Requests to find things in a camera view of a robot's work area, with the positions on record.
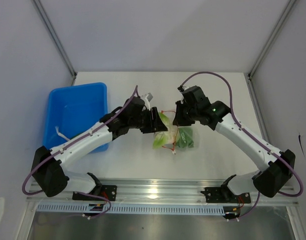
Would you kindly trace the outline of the white cauliflower with leaves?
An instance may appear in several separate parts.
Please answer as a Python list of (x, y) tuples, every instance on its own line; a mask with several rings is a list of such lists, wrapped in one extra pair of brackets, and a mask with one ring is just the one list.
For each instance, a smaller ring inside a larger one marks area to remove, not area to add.
[(179, 127), (173, 125), (175, 113), (174, 110), (162, 110), (159, 112), (159, 116), (168, 131), (154, 133), (153, 149), (164, 148), (171, 150), (173, 154), (176, 153), (175, 146)]

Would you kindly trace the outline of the clear zip top bag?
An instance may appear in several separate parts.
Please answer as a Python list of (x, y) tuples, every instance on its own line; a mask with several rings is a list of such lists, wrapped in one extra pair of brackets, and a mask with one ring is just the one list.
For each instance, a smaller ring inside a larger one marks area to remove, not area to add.
[(165, 149), (176, 155), (177, 150), (184, 151), (195, 147), (194, 131), (190, 126), (173, 125), (175, 115), (174, 110), (162, 110), (158, 112), (162, 123), (166, 126), (167, 131), (154, 133), (152, 147), (153, 149)]

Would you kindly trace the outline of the green lettuce leaf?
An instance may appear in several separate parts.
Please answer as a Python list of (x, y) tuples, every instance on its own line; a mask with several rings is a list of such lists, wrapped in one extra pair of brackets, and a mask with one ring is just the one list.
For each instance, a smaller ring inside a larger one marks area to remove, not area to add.
[(191, 127), (180, 127), (178, 130), (176, 146), (184, 148), (194, 147), (193, 129)]

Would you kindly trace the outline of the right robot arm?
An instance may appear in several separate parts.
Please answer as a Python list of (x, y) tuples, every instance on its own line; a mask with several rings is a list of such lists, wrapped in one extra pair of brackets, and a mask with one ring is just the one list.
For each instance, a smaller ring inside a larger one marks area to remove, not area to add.
[(289, 167), (295, 165), (295, 154), (281, 151), (260, 137), (250, 137), (250, 131), (235, 122), (231, 109), (221, 101), (211, 103), (199, 86), (178, 88), (182, 100), (177, 101), (173, 124), (179, 127), (199, 122), (220, 133), (241, 149), (256, 165), (257, 171), (232, 175), (224, 181), (221, 196), (232, 202), (239, 195), (260, 192), (273, 198), (292, 177)]

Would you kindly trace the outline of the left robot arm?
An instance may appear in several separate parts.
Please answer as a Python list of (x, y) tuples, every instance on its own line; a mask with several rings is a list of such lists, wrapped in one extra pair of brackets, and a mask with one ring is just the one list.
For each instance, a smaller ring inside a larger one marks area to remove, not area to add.
[(165, 132), (167, 127), (161, 121), (156, 107), (150, 106), (153, 96), (147, 93), (127, 100), (124, 106), (104, 115), (90, 129), (71, 140), (47, 149), (39, 147), (32, 163), (32, 177), (47, 197), (54, 197), (64, 190), (84, 192), (90, 200), (101, 195), (97, 177), (69, 171), (71, 165), (96, 148), (139, 129), (143, 134)]

